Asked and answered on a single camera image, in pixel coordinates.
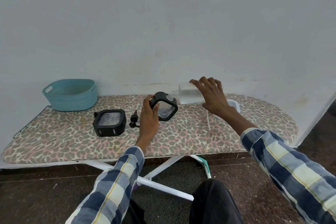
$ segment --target right hand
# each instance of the right hand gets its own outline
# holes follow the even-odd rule
[[[220,81],[212,77],[207,79],[203,76],[198,81],[190,80],[189,82],[194,84],[202,93],[205,100],[202,105],[212,114],[225,119],[226,115],[235,109],[228,104]]]

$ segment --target white plastic container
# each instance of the white plastic container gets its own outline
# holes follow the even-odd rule
[[[171,96],[174,98],[178,98],[180,104],[197,104],[204,103],[205,100],[203,98],[202,93],[196,88],[192,83],[180,83],[178,86],[178,90],[172,91]],[[240,113],[240,107],[237,101],[228,99],[228,104],[230,106],[235,107],[237,112]]]

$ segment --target left hand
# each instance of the left hand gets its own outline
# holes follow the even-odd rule
[[[140,114],[140,135],[135,143],[135,145],[139,146],[143,152],[146,150],[159,128],[158,108],[160,104],[157,103],[152,110],[149,106],[149,99],[152,97],[154,97],[154,95],[148,95],[143,100]]]

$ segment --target brown floor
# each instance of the brown floor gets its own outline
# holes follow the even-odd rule
[[[327,112],[299,147],[336,175],[336,116]],[[232,193],[245,223],[303,223],[248,153],[202,156]],[[164,159],[149,159],[159,163]],[[206,179],[204,170],[199,175]],[[100,173],[86,165],[0,171],[1,223],[64,223]]]

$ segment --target plaid shirt sleeve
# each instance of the plaid shirt sleeve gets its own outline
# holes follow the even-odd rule
[[[139,147],[129,147],[113,168],[104,170],[97,177],[92,192],[71,214],[66,224],[121,223],[144,161]]]
[[[241,142],[306,223],[336,223],[336,177],[271,131],[249,128]]]

